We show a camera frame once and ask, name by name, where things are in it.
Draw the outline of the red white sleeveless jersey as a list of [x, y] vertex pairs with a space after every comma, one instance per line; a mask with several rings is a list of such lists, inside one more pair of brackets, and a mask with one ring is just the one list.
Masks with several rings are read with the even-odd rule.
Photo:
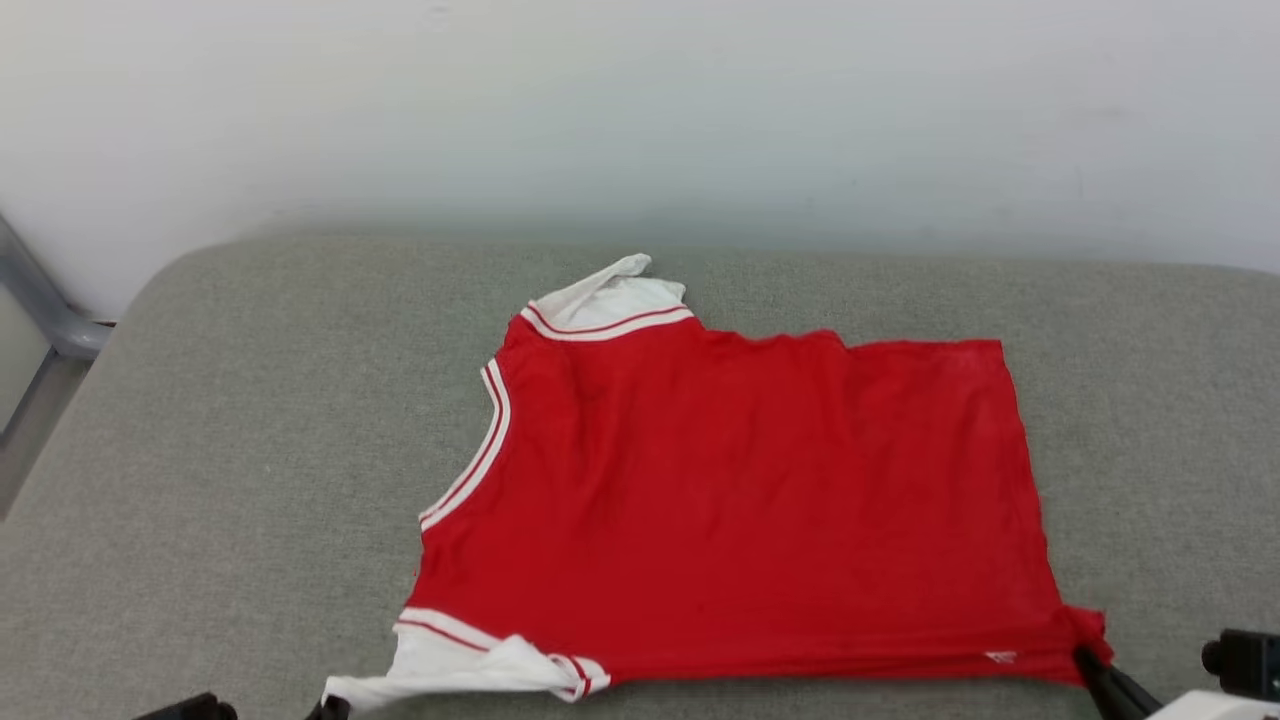
[[1029, 676], [1110, 664], [1050, 566], [997, 340], [847, 346], [705, 327], [622, 258], [516, 314], [477, 452], [351, 717], [426, 693]]

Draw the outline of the grey fabric sofa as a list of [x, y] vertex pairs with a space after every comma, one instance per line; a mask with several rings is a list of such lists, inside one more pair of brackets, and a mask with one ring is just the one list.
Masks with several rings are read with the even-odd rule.
[[[0, 720], [211, 691], [301, 720], [384, 673], [417, 514], [481, 443], [529, 299], [618, 249], [330, 237], [192, 252], [136, 297], [0, 521]], [[1280, 632], [1280, 275], [655, 249], [709, 325], [995, 337], [1055, 575], [1161, 700], [1224, 628]]]

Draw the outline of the grey metal frame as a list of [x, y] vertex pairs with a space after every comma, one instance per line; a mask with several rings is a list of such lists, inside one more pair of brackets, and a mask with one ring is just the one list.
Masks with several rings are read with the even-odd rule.
[[0, 290], [47, 347], [0, 425], [0, 521], [6, 520], [61, 414], [114, 325], [82, 316], [0, 214]]

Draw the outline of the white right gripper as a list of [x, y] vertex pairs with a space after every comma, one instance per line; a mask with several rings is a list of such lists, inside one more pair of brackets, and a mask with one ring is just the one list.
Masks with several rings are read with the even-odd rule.
[[1167, 705], [1091, 647], [1073, 659], [1102, 720], [1280, 720], [1280, 703], [1213, 691], [1188, 691]]

